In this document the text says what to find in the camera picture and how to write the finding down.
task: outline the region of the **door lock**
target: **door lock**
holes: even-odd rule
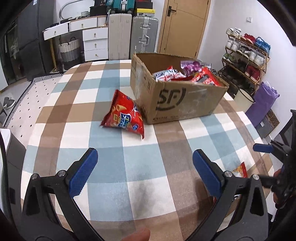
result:
[[[172,6],[168,6],[168,17],[170,17],[171,12],[177,12],[177,10],[173,10]]]

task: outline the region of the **teal suitcase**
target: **teal suitcase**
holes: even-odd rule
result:
[[[116,12],[125,12],[132,14],[135,7],[135,0],[114,0],[113,9]]]

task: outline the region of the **sf logo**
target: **sf logo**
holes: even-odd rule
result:
[[[159,93],[160,100],[157,102],[158,106],[155,110],[165,111],[174,109],[182,102],[185,94],[186,88],[182,88],[181,90],[174,89],[170,91],[167,89],[161,90]]]

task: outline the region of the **white trash can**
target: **white trash can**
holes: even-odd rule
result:
[[[255,100],[243,89],[239,89],[234,101],[239,106],[239,109],[246,113],[246,111],[255,103]]]

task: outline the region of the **red shoe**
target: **red shoe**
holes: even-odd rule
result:
[[[252,65],[248,65],[244,74],[246,76],[248,76],[248,77],[251,77],[252,74],[253,74],[253,66]]]
[[[252,69],[253,69],[253,73],[251,75],[251,80],[253,80],[254,82],[257,82],[260,79],[261,72],[260,72],[260,70],[258,70],[257,68],[255,68],[253,66],[252,66]]]
[[[249,42],[250,44],[256,43],[256,38],[252,35],[244,34],[243,39],[246,39],[246,41]]]

